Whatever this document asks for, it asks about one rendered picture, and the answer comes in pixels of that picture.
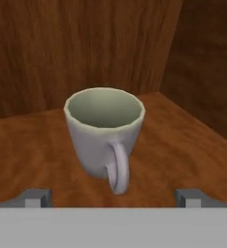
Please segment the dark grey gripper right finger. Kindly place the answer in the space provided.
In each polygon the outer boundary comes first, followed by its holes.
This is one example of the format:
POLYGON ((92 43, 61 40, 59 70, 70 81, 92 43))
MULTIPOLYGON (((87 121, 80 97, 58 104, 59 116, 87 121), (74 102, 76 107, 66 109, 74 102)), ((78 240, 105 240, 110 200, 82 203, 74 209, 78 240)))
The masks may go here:
POLYGON ((227 202, 212 199, 199 189, 176 189, 175 199, 177 207, 203 208, 227 207, 227 202))

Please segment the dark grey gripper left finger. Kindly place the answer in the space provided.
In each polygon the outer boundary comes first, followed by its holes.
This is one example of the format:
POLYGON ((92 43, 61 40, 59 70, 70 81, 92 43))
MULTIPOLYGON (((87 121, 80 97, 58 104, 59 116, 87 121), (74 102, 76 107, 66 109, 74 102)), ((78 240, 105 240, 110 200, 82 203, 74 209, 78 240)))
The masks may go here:
POLYGON ((42 208, 51 206, 51 189, 27 189, 14 199, 0 202, 0 207, 9 208, 42 208))

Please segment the brown wooden cabinet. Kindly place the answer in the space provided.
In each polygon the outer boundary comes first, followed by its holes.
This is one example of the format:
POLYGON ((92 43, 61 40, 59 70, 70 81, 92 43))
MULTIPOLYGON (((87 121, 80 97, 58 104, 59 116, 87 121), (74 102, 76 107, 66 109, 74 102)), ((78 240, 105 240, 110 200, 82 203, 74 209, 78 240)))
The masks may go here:
POLYGON ((227 202, 227 0, 0 0, 0 202, 49 188, 64 206, 227 202), (128 191, 88 175, 63 105, 87 87, 137 95, 128 191))

